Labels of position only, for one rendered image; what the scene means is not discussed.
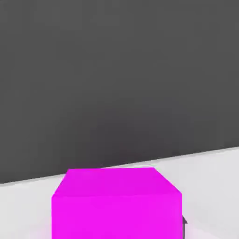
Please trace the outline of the small magenta cube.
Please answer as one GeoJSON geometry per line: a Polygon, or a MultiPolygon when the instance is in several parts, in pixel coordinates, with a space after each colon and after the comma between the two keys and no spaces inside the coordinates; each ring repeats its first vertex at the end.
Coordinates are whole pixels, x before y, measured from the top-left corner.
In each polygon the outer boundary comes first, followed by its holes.
{"type": "Polygon", "coordinates": [[[183,239],[182,194],[154,168],[69,169],[51,239],[183,239]]]}

